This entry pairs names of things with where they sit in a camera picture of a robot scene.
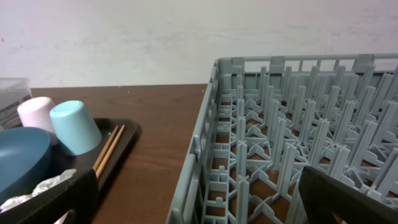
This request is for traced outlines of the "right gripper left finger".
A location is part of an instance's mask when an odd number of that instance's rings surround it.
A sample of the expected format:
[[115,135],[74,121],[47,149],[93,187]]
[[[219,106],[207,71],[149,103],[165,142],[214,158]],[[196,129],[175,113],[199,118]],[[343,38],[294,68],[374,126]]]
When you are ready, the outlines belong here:
[[75,175],[1,214],[1,223],[55,223],[67,212],[67,223],[91,223],[98,200],[96,172]]

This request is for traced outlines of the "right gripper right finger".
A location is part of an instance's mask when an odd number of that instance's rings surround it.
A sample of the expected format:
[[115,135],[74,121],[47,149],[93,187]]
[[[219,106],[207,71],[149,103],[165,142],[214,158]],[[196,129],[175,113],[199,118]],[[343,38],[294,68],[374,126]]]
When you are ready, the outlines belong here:
[[303,168],[298,186],[309,223],[397,224],[397,211],[310,166]]

